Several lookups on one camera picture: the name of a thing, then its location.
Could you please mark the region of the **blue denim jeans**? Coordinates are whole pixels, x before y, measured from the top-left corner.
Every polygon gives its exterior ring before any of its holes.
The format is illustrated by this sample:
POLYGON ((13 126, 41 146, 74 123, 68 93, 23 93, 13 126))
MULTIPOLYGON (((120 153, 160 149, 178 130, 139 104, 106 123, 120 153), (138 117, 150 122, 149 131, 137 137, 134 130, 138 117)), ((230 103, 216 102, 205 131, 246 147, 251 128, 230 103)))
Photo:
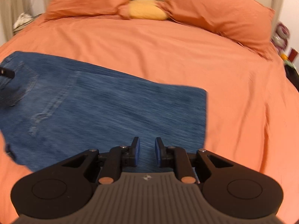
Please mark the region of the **blue denim jeans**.
POLYGON ((206 132, 206 91, 154 83, 63 57, 14 52, 1 62, 5 152, 37 171, 88 149, 139 137, 139 172, 154 172, 154 142, 194 152, 206 132))

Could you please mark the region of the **white cloth on nightstand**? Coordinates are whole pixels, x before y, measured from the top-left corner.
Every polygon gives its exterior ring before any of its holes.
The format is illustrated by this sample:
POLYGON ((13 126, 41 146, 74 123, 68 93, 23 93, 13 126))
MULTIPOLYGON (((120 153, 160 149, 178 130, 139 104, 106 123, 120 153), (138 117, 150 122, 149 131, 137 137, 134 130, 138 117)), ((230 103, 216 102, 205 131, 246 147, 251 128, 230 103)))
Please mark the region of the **white cloth on nightstand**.
POLYGON ((23 24, 31 22, 33 20, 34 20, 34 17, 32 17, 31 15, 29 15, 27 13, 22 13, 19 15, 16 22, 14 23, 13 29, 16 29, 19 26, 22 26, 23 24))

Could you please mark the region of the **orange duvet cover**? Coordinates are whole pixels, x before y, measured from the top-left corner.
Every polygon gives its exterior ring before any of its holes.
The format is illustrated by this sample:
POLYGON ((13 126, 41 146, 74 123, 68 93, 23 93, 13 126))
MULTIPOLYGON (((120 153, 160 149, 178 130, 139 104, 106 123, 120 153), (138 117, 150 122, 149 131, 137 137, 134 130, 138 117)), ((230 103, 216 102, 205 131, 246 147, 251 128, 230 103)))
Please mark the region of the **orange duvet cover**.
POLYGON ((298 91, 281 58, 266 60, 203 29, 117 16, 38 18, 1 46, 67 57, 208 93, 205 148, 274 178, 278 216, 298 220, 298 91))

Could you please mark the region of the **beige curtain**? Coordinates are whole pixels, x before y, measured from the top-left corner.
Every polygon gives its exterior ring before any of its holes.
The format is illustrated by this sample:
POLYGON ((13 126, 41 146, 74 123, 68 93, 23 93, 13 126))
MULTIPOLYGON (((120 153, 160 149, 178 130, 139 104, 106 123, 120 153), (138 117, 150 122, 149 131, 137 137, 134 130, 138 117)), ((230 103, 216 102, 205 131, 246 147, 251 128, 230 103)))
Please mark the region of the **beige curtain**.
POLYGON ((13 25, 22 13, 30 13, 29 0, 1 0, 1 22, 6 41, 13 36, 13 25))

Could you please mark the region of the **black bag beside bed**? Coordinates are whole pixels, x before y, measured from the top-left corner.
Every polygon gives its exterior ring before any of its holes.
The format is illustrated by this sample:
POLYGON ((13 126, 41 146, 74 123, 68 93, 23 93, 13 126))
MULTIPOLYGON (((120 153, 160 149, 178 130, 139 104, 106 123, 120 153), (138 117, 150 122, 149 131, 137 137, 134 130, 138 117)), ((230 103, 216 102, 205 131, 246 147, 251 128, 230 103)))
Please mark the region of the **black bag beside bed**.
POLYGON ((289 65, 285 65, 284 68, 285 68, 287 79, 299 91, 299 75, 297 71, 293 67, 290 67, 289 65))

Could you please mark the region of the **cluttered items beside bed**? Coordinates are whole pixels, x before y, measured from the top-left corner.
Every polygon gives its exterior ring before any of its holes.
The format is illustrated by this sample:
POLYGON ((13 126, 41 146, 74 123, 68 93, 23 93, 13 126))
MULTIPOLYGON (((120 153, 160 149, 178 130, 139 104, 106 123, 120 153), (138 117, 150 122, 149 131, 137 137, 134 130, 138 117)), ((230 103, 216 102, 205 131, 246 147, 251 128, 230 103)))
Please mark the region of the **cluttered items beside bed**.
POLYGON ((284 65, 287 65, 290 68, 294 69, 296 71, 296 73, 298 73, 298 70, 297 70, 297 68, 294 64, 294 60, 295 60, 297 55, 298 55, 298 52, 293 48, 291 48, 288 55, 286 55, 286 53, 284 53, 284 51, 281 51, 279 53, 279 56, 281 57, 281 59, 284 62, 284 65))

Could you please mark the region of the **yellow cushion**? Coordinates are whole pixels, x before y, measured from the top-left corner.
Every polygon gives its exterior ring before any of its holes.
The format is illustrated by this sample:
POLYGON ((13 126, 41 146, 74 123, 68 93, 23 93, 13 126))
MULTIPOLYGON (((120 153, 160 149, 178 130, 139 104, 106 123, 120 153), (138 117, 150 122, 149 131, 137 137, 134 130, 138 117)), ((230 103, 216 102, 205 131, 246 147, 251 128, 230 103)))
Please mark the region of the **yellow cushion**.
POLYGON ((132 19, 146 19, 163 21, 168 15, 157 6, 155 0, 131 0, 128 4, 129 17, 132 19))

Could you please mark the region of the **patterned red white object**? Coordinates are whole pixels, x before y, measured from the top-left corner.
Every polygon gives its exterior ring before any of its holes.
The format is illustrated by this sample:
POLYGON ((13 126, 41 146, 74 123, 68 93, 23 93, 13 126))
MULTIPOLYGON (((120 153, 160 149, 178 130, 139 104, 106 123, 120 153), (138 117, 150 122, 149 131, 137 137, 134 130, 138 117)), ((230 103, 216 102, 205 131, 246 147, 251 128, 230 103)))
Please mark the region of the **patterned red white object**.
POLYGON ((271 37, 271 42, 279 55, 287 48, 289 38, 290 30, 283 23, 279 22, 276 26, 274 34, 271 37))

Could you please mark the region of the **orange pillow right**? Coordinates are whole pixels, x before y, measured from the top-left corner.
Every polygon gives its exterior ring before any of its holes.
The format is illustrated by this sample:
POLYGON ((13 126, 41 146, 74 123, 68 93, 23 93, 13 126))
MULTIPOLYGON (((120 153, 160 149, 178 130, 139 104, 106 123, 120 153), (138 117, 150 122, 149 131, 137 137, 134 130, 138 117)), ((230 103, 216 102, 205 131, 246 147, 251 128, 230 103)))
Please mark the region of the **orange pillow right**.
POLYGON ((164 0, 157 5, 176 22, 200 27, 270 57, 275 12, 255 0, 164 0))

